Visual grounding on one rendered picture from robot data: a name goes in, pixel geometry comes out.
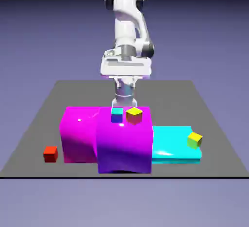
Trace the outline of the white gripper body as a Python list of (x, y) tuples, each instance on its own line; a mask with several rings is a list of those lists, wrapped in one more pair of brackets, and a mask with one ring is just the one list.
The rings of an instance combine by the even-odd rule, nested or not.
[(147, 57), (121, 60), (121, 56), (103, 56), (100, 74), (103, 76), (150, 76), (152, 61)]

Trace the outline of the small cyan cube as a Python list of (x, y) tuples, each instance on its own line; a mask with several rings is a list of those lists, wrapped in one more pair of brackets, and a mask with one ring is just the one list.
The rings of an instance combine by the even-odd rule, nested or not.
[(122, 123), (123, 121), (123, 108), (112, 107), (111, 108), (111, 122)]

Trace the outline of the small yellow cube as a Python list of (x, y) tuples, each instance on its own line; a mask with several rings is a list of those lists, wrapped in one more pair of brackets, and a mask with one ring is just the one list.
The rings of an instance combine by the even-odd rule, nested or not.
[(142, 121), (143, 111), (137, 107), (130, 108), (126, 111), (126, 120), (134, 125)]
[(192, 132), (187, 137), (187, 146), (191, 149), (197, 150), (201, 146), (202, 138), (203, 138), (202, 135)]

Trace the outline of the small red cube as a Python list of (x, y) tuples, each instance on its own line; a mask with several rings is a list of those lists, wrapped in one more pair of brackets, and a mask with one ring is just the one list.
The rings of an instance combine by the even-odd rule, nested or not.
[(58, 159), (58, 147), (46, 146), (43, 152), (45, 163), (56, 163)]

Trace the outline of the large magenta box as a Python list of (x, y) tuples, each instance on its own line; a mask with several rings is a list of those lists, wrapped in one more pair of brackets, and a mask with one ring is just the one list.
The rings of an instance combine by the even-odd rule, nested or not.
[(67, 107), (60, 125), (65, 163), (97, 163), (99, 107)]

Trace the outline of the large purple box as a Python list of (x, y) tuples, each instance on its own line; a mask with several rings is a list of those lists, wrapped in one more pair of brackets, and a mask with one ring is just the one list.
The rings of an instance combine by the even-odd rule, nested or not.
[(118, 171), (150, 174), (152, 170), (153, 128), (149, 107), (142, 110), (142, 121), (132, 124), (126, 119), (111, 122), (111, 108), (99, 111), (96, 128), (97, 162), (100, 174)]

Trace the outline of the large cyan box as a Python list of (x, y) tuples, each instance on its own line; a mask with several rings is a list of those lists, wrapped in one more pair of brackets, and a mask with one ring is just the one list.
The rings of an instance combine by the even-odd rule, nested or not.
[(190, 126), (153, 126), (153, 131), (153, 164), (200, 163), (200, 147), (187, 146), (187, 137), (193, 132)]

